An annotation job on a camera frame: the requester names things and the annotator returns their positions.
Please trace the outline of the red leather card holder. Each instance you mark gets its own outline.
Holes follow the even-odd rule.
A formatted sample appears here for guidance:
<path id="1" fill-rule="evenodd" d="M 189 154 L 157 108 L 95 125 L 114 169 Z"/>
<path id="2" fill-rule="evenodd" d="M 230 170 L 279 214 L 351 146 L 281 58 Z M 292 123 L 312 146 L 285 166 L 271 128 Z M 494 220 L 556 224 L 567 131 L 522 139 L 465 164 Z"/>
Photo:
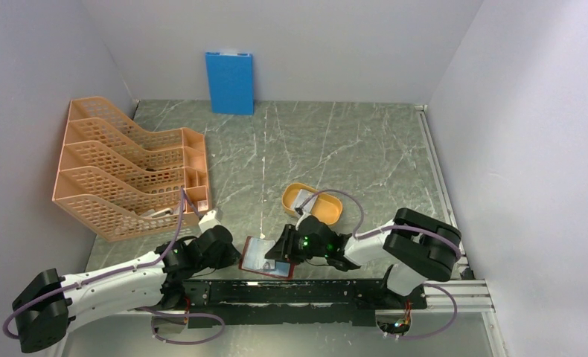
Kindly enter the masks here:
<path id="1" fill-rule="evenodd" d="M 294 267 L 289 263 L 265 258 L 268 251 L 276 244 L 274 240 L 248 236 L 243 247 L 238 268 L 267 277 L 289 280 L 293 277 Z"/>

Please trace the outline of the yellow oval tray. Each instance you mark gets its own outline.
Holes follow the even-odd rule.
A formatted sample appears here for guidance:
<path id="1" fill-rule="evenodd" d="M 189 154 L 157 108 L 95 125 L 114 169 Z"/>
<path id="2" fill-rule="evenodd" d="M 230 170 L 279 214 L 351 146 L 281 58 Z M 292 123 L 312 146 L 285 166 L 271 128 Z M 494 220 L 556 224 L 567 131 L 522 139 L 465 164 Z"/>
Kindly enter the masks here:
<path id="1" fill-rule="evenodd" d="M 301 215 L 291 208 L 291 204 L 293 203 L 297 193 L 301 190 L 309 190 L 314 194 L 318 191 L 317 189 L 310 187 L 308 185 L 302 183 L 292 183 L 290 184 L 284 191 L 281 197 L 281 204 L 285 211 L 294 217 L 299 218 Z M 335 196 L 330 195 L 329 193 L 320 193 L 319 195 L 315 196 L 316 202 L 311 209 L 311 211 L 305 213 L 309 213 L 315 216 L 321 222 L 331 226 L 335 225 L 338 221 L 340 216 L 342 215 L 342 202 L 336 198 Z"/>

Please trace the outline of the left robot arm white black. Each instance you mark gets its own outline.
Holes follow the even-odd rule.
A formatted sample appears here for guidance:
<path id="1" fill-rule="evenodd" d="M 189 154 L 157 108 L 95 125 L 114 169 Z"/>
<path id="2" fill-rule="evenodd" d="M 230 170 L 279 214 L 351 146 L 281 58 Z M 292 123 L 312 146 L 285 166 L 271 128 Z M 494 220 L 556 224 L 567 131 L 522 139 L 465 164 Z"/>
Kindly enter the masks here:
<path id="1" fill-rule="evenodd" d="M 81 274 L 38 273 L 12 303 L 5 335 L 35 353 L 90 322 L 119 312 L 175 309 L 192 300 L 184 282 L 205 269 L 233 266 L 240 252 L 222 225 L 176 238 L 133 260 Z"/>

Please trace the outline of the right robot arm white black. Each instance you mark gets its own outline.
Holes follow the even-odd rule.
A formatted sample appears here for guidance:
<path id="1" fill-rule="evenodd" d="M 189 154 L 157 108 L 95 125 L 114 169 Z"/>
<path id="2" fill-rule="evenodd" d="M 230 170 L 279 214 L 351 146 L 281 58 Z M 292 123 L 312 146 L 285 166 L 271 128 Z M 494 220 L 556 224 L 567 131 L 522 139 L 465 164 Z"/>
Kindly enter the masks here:
<path id="1" fill-rule="evenodd" d="M 306 213 L 295 225 L 284 226 L 265 257 L 291 265 L 323 257 L 339 271 L 388 260 L 380 299 L 397 308 L 422 283 L 449 281 L 461 258 L 460 245 L 459 229 L 408 208 L 398 209 L 392 220 L 363 234 L 339 234 Z"/>

